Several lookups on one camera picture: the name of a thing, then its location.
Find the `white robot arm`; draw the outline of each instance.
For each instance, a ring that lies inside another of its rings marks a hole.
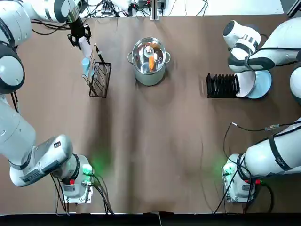
[[[261,36],[254,28],[236,21],[227,24],[223,37],[231,53],[229,68],[237,73],[268,70],[275,66],[293,64],[301,60],[301,18],[279,25],[261,49]],[[292,94],[301,103],[301,67],[298,65],[290,79]],[[244,154],[232,154],[222,168],[226,199],[247,202],[249,190],[253,198],[254,181],[274,175],[301,173],[301,118],[281,133],[275,134],[247,149]]]
[[[87,45],[90,30],[83,25],[73,0],[0,1],[0,154],[8,159],[10,178],[16,186],[30,185],[52,173],[62,180],[70,203],[86,202],[92,191],[83,183],[91,181],[91,177],[83,173],[92,170],[87,158],[72,154],[72,143],[66,135],[35,145],[34,128],[4,97],[24,83],[24,67],[13,47],[30,38],[31,19],[67,22],[71,43],[79,48],[84,46],[85,49],[81,49],[90,55]]]

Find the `brown tabletop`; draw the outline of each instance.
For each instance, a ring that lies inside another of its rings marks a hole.
[[[115,212],[212,212],[223,195],[222,143],[229,123],[262,128],[301,115],[289,90],[293,66],[272,69],[271,90],[259,100],[208,99],[202,93],[209,72],[231,73],[222,31],[232,19],[270,35],[286,16],[90,21],[92,43],[112,63],[106,99],[88,96],[80,77],[81,52],[68,42],[68,32],[34,34],[18,50],[26,70],[18,91],[21,114],[36,129],[37,143],[60,133],[71,137],[74,153],[88,157],[106,180]],[[136,82],[127,61],[134,44],[147,36],[161,40],[172,58],[164,80],[153,87]],[[232,128],[227,153],[243,153],[266,136]],[[8,161],[2,157],[0,162],[1,213],[54,212],[50,177],[18,188],[10,181]],[[275,193],[274,212],[300,211],[300,181],[299,175],[267,180]],[[226,206],[226,211],[241,212],[241,205]],[[269,193],[262,189],[250,211],[264,212],[268,206]],[[99,194],[77,211],[103,212]]]

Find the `pot lid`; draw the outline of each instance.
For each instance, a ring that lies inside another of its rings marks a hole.
[[[133,48],[134,67],[142,74],[153,74],[165,63],[166,53],[162,43],[156,38],[144,38]]]

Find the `pot handle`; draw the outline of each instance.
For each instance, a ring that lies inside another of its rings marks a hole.
[[[166,56],[168,56],[168,60],[166,60],[166,64],[168,64],[169,63],[169,61],[170,61],[170,59],[171,59],[171,57],[170,57],[170,53],[169,52],[166,52]]]
[[[130,62],[130,64],[133,64],[132,55],[133,55],[133,52],[129,52],[127,55],[127,60],[128,60],[128,62]]]

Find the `wire dish rack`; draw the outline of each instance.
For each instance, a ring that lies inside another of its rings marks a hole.
[[[106,98],[112,65],[111,63],[102,62],[95,62],[94,64],[94,74],[92,76],[89,96]]]
[[[105,62],[97,46],[95,45],[94,47],[98,55],[97,59],[100,60],[100,62],[97,62],[95,60],[95,57],[92,57],[92,59],[90,59],[92,61],[91,70],[94,71],[94,73],[91,76],[91,79],[87,78],[85,75],[82,75],[82,77],[86,80],[87,85],[90,87],[90,97],[106,98],[110,82],[112,64]]]

